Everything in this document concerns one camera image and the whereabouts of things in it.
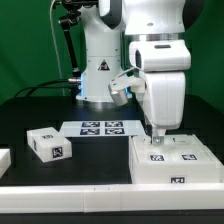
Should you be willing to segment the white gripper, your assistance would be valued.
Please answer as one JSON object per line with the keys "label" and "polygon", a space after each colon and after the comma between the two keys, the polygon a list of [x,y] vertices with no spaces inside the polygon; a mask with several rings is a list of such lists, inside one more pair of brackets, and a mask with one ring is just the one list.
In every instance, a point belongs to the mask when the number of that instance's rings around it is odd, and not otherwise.
{"label": "white gripper", "polygon": [[134,41],[129,45],[129,61],[145,81],[142,102],[145,133],[152,144],[164,144],[165,130],[177,129],[183,116],[184,70],[191,66],[191,55],[184,40]]}

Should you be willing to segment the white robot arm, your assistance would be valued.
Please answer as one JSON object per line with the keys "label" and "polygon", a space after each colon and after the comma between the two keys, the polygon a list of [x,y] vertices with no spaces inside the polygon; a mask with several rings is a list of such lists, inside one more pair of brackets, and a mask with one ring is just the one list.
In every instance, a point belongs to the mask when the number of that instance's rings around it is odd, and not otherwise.
{"label": "white robot arm", "polygon": [[183,116],[184,72],[191,54],[183,33],[198,19],[204,0],[98,0],[81,8],[87,66],[77,99],[87,105],[124,105],[136,95],[152,143],[164,143]]}

